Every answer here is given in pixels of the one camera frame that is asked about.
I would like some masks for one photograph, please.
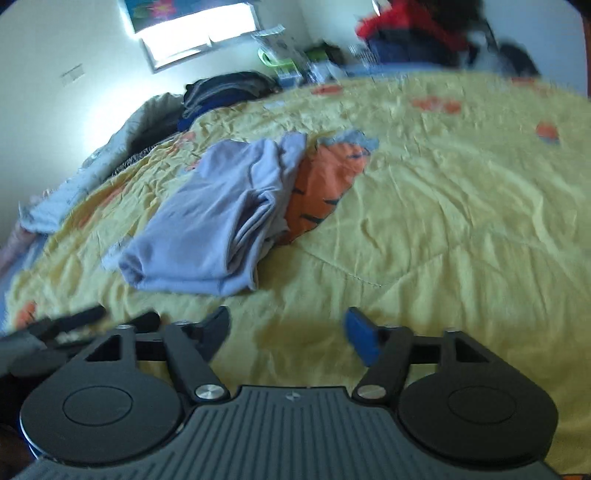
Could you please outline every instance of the bed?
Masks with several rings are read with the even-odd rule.
[[[100,303],[107,330],[149,309],[199,321],[220,305],[232,332],[212,363],[241,384],[345,385],[363,365],[342,330],[356,306],[421,335],[453,326],[552,396],[560,423],[547,458],[591,472],[591,151],[586,99],[533,80],[416,73],[342,81],[218,109],[78,205],[18,274],[9,318]],[[233,297],[146,293],[107,270],[105,253],[141,232],[208,146],[232,138],[377,142],[334,211],[258,266],[259,289]]]

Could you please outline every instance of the ribbed black plate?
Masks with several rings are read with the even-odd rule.
[[[342,388],[243,387],[231,402],[199,407],[182,432],[146,458],[100,469],[39,460],[35,480],[556,480],[542,463],[475,472],[417,449],[382,408]]]

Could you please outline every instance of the blue clothing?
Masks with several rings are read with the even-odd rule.
[[[212,146],[190,180],[122,253],[124,279],[139,290],[234,295],[256,290],[256,264],[287,231],[285,211],[306,135],[277,144]]]
[[[218,93],[216,96],[210,98],[203,103],[199,109],[191,113],[188,117],[182,117],[178,121],[177,129],[179,132],[184,132],[191,128],[193,122],[207,112],[223,106],[232,106],[240,102],[247,102],[249,100],[256,100],[256,96],[250,92],[239,89],[231,89],[225,92]]]

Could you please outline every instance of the bright window light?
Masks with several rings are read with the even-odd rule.
[[[256,30],[252,7],[228,5],[162,22],[139,35],[156,68],[203,51],[219,42]]]

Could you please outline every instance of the dark clothing pile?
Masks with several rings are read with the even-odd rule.
[[[445,30],[416,0],[398,0],[380,16],[366,18],[356,30],[379,63],[434,63],[457,66],[468,49],[463,33]]]
[[[178,131],[188,130],[195,119],[210,110],[264,98],[277,90],[274,80],[258,72],[229,73],[199,80],[187,85]]]

